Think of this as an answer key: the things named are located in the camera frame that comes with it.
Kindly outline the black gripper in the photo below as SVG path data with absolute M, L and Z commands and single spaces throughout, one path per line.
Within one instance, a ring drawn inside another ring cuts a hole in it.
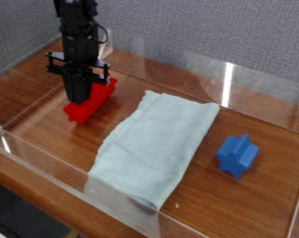
M 67 97 L 81 104 L 91 97 L 92 83 L 109 83 L 109 65 L 99 59 L 99 29 L 96 0 L 53 0 L 60 18 L 63 52 L 47 54 L 48 70 L 63 76 Z

